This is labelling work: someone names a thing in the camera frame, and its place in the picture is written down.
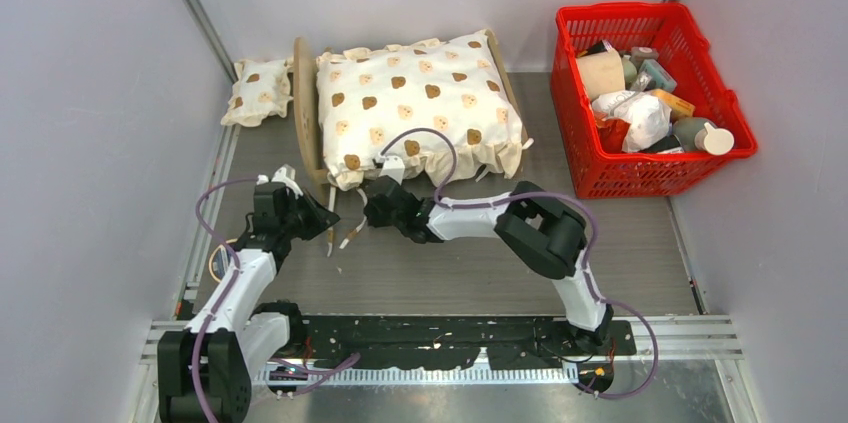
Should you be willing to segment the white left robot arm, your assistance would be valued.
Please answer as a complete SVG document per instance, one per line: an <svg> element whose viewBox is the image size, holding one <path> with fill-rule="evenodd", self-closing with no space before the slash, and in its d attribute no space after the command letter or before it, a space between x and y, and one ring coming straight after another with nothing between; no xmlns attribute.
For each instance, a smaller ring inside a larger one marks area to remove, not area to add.
<svg viewBox="0 0 848 423"><path fill-rule="evenodd" d="M260 371L275 352L298 355L307 341L294 304L259 304L295 239L309 241L339 217L290 176L254 179L253 209L230 265L201 310L157 343L159 418L163 422L242 422Z"/></svg>

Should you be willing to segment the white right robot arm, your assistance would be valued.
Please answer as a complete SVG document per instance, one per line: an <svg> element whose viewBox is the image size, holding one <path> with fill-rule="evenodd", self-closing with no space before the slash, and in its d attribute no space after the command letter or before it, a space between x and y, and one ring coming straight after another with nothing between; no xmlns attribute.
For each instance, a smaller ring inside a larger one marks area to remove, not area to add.
<svg viewBox="0 0 848 423"><path fill-rule="evenodd" d="M521 181L494 197L436 200L416 197L389 176L370 182L364 193L370 226L394 227L415 243L502 241L530 270L552 281L577 349L596 353L610 341L614 310L602 299L589 265L593 237L564 195Z"/></svg>

